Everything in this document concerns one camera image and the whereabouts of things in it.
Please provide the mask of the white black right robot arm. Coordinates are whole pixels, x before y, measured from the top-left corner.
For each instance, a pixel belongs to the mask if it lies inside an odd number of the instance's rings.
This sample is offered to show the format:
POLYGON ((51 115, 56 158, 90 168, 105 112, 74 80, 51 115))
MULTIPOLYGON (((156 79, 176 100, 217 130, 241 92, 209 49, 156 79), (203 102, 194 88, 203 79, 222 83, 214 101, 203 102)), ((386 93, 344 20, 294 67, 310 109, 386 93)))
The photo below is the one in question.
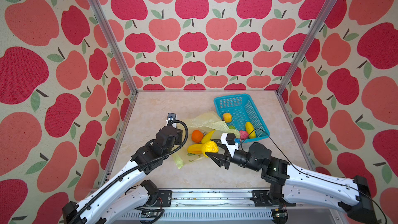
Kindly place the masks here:
POLYGON ((263 206, 295 206, 298 203, 324 206, 347 214, 363 224, 375 224, 377 218, 366 178, 339 178, 317 173, 275 158, 270 149, 254 142, 248 151, 238 145, 218 144, 223 154, 212 150, 205 154, 218 167, 231 164, 261 172, 261 178, 271 186, 264 196, 252 200, 263 206))

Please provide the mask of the orange toy fruit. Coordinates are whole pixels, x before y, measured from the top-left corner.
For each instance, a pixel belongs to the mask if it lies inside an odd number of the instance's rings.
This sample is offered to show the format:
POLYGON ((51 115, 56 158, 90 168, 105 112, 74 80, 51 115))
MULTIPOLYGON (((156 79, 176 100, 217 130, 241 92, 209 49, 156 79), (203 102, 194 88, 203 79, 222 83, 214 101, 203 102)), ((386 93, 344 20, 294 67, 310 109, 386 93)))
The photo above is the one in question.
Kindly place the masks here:
POLYGON ((230 113, 224 113, 223 114, 223 120, 225 121, 225 123, 232 122, 232 115, 230 113))

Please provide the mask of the red-orange toy persimmon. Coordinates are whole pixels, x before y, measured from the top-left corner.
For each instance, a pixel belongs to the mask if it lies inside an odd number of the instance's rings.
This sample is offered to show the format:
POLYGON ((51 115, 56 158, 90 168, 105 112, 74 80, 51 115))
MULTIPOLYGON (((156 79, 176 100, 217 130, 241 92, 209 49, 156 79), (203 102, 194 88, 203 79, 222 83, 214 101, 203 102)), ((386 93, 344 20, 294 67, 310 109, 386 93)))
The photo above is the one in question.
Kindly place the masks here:
POLYGON ((194 130, 191 134, 191 139, 195 143, 201 143, 204 134, 200 130, 194 130))

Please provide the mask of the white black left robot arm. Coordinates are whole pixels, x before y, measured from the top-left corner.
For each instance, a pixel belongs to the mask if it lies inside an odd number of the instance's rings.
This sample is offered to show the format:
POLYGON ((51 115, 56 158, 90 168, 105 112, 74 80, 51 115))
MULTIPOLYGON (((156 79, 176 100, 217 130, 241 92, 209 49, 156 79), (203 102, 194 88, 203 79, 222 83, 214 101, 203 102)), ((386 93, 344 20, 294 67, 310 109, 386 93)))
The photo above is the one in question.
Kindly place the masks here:
POLYGON ((152 206, 159 199, 159 189, 144 178, 188 139, 188 127, 173 120, 161 128, 155 139, 139 148, 110 181, 80 202, 68 202, 62 208, 66 224, 111 224, 131 209, 152 206))

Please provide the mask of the pink toy fruit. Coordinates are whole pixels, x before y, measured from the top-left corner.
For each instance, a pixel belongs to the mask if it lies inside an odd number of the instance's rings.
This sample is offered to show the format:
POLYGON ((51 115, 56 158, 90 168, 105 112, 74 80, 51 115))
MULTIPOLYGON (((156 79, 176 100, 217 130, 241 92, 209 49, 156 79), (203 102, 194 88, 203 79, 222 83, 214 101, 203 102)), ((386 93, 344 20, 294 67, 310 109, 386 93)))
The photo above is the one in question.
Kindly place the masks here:
POLYGON ((249 138, 249 134, 247 131, 240 131, 240 140, 247 140, 249 138))

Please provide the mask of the yellow toy lemon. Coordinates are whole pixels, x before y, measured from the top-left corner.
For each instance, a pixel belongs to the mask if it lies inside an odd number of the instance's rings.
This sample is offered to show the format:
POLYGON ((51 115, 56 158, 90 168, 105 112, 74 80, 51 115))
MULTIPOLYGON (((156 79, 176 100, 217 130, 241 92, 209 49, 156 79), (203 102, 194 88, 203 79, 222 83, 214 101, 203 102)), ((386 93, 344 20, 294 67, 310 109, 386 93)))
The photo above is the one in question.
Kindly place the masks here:
POLYGON ((248 139, 255 139, 257 137, 255 128, 251 122, 246 122, 245 128, 248 133, 248 139))

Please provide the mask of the yellow toy bell pepper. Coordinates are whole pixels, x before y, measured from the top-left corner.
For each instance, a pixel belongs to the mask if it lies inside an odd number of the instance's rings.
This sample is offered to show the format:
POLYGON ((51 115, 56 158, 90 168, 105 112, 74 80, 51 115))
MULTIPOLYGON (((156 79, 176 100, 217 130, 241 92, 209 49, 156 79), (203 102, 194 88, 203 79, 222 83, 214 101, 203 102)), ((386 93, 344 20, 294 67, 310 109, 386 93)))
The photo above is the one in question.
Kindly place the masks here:
POLYGON ((218 153, 218 151, 219 151, 219 147, 218 147, 217 143, 214 141, 209 141, 209 142, 202 144, 201 152, 206 158, 208 158, 207 152, 218 153))

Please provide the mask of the yellow translucent plastic bag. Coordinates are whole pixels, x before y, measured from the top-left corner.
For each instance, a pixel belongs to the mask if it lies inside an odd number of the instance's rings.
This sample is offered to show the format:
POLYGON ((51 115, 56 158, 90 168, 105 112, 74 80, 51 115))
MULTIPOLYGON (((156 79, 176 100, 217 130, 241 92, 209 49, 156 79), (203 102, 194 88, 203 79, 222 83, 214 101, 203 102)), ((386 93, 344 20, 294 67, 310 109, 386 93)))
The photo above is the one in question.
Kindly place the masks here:
POLYGON ((172 155, 178 169, 205 158, 201 149, 194 153, 190 152, 190 146, 202 145, 212 139, 220 139, 224 133, 232 133, 237 138, 240 137, 239 131, 230 129, 215 112, 208 112, 183 122, 188 127, 188 140, 181 150, 172 155))

